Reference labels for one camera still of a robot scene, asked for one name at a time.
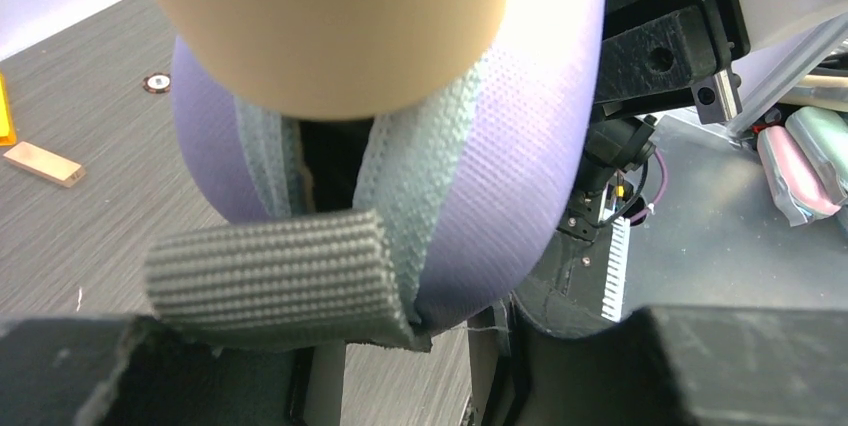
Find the wire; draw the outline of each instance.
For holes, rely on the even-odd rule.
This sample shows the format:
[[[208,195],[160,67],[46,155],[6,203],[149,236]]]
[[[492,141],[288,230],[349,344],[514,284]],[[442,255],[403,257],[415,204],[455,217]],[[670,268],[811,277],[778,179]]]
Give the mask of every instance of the wire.
[[[666,165],[665,158],[663,158],[662,153],[660,153],[658,149],[654,150],[654,158],[656,158],[657,164],[660,165],[660,189],[657,191],[657,195],[654,196],[654,200],[645,206],[645,209],[639,211],[635,216],[630,218],[631,223],[641,221],[648,217],[648,215],[653,212],[654,207],[660,203],[660,200],[662,200],[662,197],[665,196],[665,192],[668,189],[668,166]]]
[[[614,223],[618,218],[624,216],[624,213],[627,212],[628,209],[632,208],[636,201],[639,200],[639,197],[642,195],[642,191],[645,189],[645,183],[648,182],[648,163],[642,165],[642,179],[639,180],[639,185],[636,186],[636,190],[633,191],[633,196],[624,203],[624,206],[621,207],[618,211],[614,212],[612,216],[609,218],[599,222],[598,224],[589,223],[593,228],[605,228],[610,224]]]

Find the black cable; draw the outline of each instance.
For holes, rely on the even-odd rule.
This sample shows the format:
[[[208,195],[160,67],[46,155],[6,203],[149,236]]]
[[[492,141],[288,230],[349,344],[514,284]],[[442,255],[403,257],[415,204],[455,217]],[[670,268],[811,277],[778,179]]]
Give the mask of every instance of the black cable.
[[[636,190],[633,191],[633,195],[630,196],[630,199],[624,203],[624,206],[621,207],[618,211],[612,214],[609,218],[599,222],[598,224],[589,223],[593,228],[606,228],[610,224],[614,223],[618,218],[624,216],[624,214],[636,204],[636,201],[642,196],[642,191],[645,189],[645,184],[648,182],[648,163],[642,165],[642,179],[639,180],[639,185],[636,186]]]

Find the screw hole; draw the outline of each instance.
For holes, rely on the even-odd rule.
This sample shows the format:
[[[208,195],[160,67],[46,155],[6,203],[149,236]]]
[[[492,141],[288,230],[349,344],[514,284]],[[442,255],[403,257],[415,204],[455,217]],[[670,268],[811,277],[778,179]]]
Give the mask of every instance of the screw hole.
[[[674,54],[666,48],[656,48],[648,55],[648,69],[654,73],[667,73],[674,66]]]

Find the wooden block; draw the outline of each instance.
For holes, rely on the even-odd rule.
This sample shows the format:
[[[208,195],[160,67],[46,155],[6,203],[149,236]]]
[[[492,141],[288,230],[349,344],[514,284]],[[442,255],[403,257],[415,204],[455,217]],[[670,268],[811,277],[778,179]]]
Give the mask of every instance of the wooden block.
[[[6,94],[6,83],[0,74],[0,146],[12,146],[17,142],[15,123],[12,121],[12,108]]]
[[[6,151],[3,157],[21,169],[66,188],[70,188],[85,176],[82,165],[24,141]]]

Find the gray wooden floor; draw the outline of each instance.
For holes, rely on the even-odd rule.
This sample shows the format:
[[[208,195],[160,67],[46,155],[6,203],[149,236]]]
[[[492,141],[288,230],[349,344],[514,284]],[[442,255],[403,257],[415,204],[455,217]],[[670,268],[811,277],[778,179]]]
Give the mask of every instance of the gray wooden floor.
[[[0,314],[147,311],[151,239],[222,222],[183,167],[168,95],[140,86],[173,39],[151,0],[126,0],[0,62],[19,138],[88,171],[66,190],[0,164]],[[430,355],[350,348],[343,424],[458,424],[464,336]]]

